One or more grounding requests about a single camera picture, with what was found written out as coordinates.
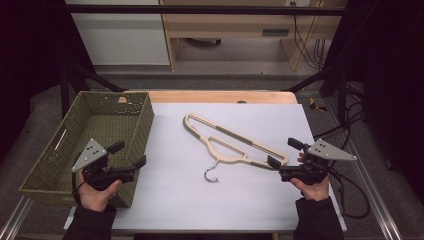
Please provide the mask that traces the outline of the person's left hand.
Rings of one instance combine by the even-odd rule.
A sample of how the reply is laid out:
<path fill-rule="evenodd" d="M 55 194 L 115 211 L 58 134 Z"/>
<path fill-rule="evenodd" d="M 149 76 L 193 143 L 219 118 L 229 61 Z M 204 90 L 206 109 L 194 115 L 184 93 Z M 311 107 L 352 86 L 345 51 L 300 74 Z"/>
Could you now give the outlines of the person's left hand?
<path fill-rule="evenodd" d="M 112 199 L 121 187 L 120 180 L 114 181 L 105 190 L 98 191 L 86 183 L 82 174 L 78 175 L 79 188 L 77 190 L 81 206 L 95 212 L 103 212 L 110 199 Z"/>

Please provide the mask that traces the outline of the wooden table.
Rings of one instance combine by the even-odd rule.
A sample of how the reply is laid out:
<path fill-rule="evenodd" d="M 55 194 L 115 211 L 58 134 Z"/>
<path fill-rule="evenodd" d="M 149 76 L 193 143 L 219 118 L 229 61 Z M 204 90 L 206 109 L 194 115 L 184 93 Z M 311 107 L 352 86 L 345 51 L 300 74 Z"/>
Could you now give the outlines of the wooden table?
<path fill-rule="evenodd" d="M 148 93 L 152 103 L 298 103 L 292 92 L 282 91 L 148 90 Z"/>

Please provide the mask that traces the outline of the black frame strut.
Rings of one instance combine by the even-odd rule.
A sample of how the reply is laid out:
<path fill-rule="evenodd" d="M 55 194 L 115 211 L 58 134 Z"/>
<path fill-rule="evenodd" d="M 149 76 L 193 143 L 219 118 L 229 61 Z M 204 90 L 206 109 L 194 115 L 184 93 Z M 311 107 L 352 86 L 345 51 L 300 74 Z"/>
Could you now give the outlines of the black frame strut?
<path fill-rule="evenodd" d="M 337 94 L 337 119 L 342 126 L 347 125 L 346 120 L 346 97 L 348 81 L 346 73 L 336 67 L 328 67 L 302 82 L 285 89 L 285 92 L 296 93 L 305 87 L 315 83 L 319 80 L 323 80 L 319 93 L 322 97 L 330 97 L 335 91 Z"/>
<path fill-rule="evenodd" d="M 112 92 L 125 91 L 124 88 L 107 81 L 93 71 L 89 71 L 80 65 L 68 64 L 60 73 L 62 117 L 65 117 L 71 106 L 69 87 L 72 87 L 76 92 L 89 91 L 90 88 L 86 83 L 86 79 L 91 79 Z"/>

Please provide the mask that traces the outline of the black curtain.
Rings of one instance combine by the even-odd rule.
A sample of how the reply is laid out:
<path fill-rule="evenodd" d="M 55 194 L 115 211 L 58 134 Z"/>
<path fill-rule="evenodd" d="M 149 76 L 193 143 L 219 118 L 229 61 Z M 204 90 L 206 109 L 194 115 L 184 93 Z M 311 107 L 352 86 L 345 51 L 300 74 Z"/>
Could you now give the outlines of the black curtain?
<path fill-rule="evenodd" d="M 0 0 L 0 161 L 30 115 L 33 96 L 59 84 L 91 59 L 72 15 L 54 10 L 65 0 Z"/>
<path fill-rule="evenodd" d="M 327 62 L 344 58 L 348 79 L 359 81 L 373 129 L 388 159 L 424 203 L 424 0 L 347 0 Z"/>

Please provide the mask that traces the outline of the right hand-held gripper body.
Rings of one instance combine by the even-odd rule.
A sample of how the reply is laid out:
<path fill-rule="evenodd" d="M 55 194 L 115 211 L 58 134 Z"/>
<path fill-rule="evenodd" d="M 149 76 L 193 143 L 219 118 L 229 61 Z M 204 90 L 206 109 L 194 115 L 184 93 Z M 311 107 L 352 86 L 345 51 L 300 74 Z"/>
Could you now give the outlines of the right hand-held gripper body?
<path fill-rule="evenodd" d="M 357 157 L 318 139 L 312 145 L 303 143 L 304 161 L 298 166 L 281 166 L 279 173 L 283 182 L 297 178 L 307 185 L 320 183 L 330 172 L 330 161 L 356 161 Z"/>

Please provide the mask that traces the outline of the white table sheet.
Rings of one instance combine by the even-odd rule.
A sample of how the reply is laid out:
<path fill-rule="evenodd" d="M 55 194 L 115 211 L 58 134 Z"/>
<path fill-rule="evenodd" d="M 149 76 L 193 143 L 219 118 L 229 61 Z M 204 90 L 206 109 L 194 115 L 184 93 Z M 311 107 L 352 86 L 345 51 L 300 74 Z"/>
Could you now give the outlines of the white table sheet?
<path fill-rule="evenodd" d="M 216 164 L 206 146 L 183 126 L 201 116 L 255 142 L 284 153 L 291 164 L 297 150 L 289 138 L 311 143 L 299 104 L 156 103 L 134 201 L 118 211 L 116 231 L 279 232 L 295 229 L 299 190 L 275 171 Z"/>

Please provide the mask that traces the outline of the person's right hand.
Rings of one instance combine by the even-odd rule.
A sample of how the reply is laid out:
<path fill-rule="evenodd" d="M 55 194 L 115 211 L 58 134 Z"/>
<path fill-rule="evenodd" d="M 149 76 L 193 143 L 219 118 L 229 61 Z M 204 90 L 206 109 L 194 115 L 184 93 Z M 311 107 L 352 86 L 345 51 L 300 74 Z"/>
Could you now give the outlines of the person's right hand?
<path fill-rule="evenodd" d="M 297 178 L 292 178 L 290 183 L 299 189 L 307 200 L 322 201 L 329 198 L 329 177 L 313 185 L 307 185 Z"/>

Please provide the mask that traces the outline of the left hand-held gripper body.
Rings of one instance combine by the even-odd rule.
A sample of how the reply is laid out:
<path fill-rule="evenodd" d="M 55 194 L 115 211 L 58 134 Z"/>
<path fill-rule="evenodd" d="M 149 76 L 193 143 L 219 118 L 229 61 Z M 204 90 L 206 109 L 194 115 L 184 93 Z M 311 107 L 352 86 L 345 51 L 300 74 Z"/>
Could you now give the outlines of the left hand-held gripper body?
<path fill-rule="evenodd" d="M 111 167 L 109 165 L 111 154 L 107 148 L 90 139 L 71 168 L 73 174 L 82 173 L 86 183 L 98 191 L 105 190 L 116 180 L 122 183 L 133 182 L 137 171 L 133 165 Z"/>

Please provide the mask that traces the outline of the black horizontal frame bar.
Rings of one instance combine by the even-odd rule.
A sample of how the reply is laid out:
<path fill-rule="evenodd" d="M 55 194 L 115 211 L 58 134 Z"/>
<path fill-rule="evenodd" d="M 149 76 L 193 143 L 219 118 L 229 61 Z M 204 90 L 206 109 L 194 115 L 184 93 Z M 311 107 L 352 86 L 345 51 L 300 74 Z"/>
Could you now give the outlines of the black horizontal frame bar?
<path fill-rule="evenodd" d="M 344 8 L 323 7 L 254 7 L 254 6 L 197 6 L 197 5 L 89 5 L 68 4 L 71 13 L 99 14 L 228 14 L 228 15 L 302 15 L 343 16 Z"/>

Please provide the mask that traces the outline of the yellow and black tool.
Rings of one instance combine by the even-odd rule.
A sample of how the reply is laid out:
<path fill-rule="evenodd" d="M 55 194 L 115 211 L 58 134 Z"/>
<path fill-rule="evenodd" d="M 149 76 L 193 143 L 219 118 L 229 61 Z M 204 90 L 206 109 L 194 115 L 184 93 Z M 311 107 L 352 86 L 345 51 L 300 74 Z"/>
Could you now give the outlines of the yellow and black tool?
<path fill-rule="evenodd" d="M 326 112 L 327 111 L 327 108 L 326 107 L 318 106 L 316 104 L 314 98 L 309 98 L 309 106 L 310 106 L 310 109 L 318 110 L 318 111 L 321 111 L 321 112 Z"/>

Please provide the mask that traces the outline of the cream clothes hanger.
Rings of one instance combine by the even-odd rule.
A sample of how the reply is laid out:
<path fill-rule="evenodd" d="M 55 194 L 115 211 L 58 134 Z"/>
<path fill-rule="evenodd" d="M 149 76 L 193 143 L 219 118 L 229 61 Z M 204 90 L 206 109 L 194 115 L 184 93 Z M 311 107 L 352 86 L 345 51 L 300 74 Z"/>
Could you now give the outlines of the cream clothes hanger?
<path fill-rule="evenodd" d="M 197 121 L 205 126 L 208 126 L 214 130 L 217 130 L 225 134 L 226 136 L 229 136 L 232 139 L 235 139 L 250 147 L 253 147 L 257 150 L 260 150 L 266 153 L 270 158 L 275 159 L 277 161 L 277 167 L 276 168 L 272 167 L 267 161 L 259 161 L 259 160 L 249 158 L 248 154 L 244 150 L 228 142 L 225 142 L 224 140 L 219 139 L 216 136 L 203 135 L 199 130 L 196 129 L 194 125 L 190 123 L 191 120 Z M 286 166 L 289 162 L 289 158 L 285 153 L 272 149 L 269 146 L 266 146 L 246 136 L 243 136 L 237 132 L 229 130 L 199 115 L 196 115 L 193 113 L 186 114 L 183 118 L 183 126 L 192 136 L 194 136 L 196 139 L 198 139 L 200 142 L 202 142 L 206 146 L 209 154 L 215 159 L 214 164 L 211 167 L 207 168 L 204 172 L 204 178 L 209 183 L 218 182 L 217 178 L 209 178 L 208 173 L 214 170 L 219 163 L 223 163 L 223 164 L 243 163 L 243 164 L 251 165 L 254 167 L 274 171 L 274 170 L 278 170 L 280 166 Z M 224 153 L 219 152 L 217 148 L 213 145 L 213 143 L 217 143 L 218 145 L 237 153 L 237 156 L 228 156 L 228 155 L 225 155 Z"/>

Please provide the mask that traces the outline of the light wooden desk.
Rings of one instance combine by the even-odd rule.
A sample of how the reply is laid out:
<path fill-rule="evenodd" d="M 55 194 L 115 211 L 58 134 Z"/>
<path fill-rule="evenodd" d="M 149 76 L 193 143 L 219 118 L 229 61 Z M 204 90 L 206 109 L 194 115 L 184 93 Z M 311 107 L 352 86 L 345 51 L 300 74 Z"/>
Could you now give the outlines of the light wooden desk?
<path fill-rule="evenodd" d="M 161 5 L 344 8 L 348 0 L 159 0 Z M 312 39 L 331 40 L 339 16 L 165 14 L 171 39 L 262 38 L 281 41 L 292 70 L 306 59 Z"/>

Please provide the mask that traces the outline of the green woven basket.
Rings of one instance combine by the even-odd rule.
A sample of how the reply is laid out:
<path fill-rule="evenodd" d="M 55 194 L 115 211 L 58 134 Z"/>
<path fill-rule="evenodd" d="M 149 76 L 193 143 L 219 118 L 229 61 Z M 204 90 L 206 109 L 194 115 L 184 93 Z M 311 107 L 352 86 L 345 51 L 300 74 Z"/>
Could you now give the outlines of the green woven basket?
<path fill-rule="evenodd" d="M 127 167 L 145 154 L 153 119 L 146 92 L 80 92 L 19 191 L 48 206 L 74 206 L 71 167 L 89 140 L 124 141 L 109 165 Z"/>

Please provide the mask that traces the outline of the aluminium rail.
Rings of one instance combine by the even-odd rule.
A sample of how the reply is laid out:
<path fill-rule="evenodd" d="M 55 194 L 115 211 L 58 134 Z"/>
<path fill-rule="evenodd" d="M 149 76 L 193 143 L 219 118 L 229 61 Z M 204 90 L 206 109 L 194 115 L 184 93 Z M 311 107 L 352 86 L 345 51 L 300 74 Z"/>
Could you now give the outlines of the aluminium rail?
<path fill-rule="evenodd" d="M 340 124 L 337 119 L 337 101 L 326 98 L 325 103 L 329 107 L 334 122 Z M 344 149 L 358 157 L 352 163 L 352 167 L 369 199 L 372 215 L 386 240 L 402 240 L 398 226 L 383 199 L 383 190 L 377 183 L 378 173 L 386 168 L 385 161 L 369 132 L 361 102 L 356 97 L 347 98 L 346 120 L 350 129 L 341 133 L 341 139 L 345 144 Z"/>
<path fill-rule="evenodd" d="M 13 210 L 11 216 L 0 229 L 0 240 L 14 240 L 24 220 L 32 208 L 34 201 L 22 196 Z"/>

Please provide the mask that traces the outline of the white cabinet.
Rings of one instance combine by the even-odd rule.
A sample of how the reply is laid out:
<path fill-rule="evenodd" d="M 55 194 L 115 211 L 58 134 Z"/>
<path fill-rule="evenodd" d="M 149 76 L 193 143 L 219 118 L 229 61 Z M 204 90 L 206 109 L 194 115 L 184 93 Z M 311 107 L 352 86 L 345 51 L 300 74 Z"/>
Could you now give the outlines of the white cabinet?
<path fill-rule="evenodd" d="M 73 13 L 92 63 L 103 65 L 168 65 L 160 14 Z"/>

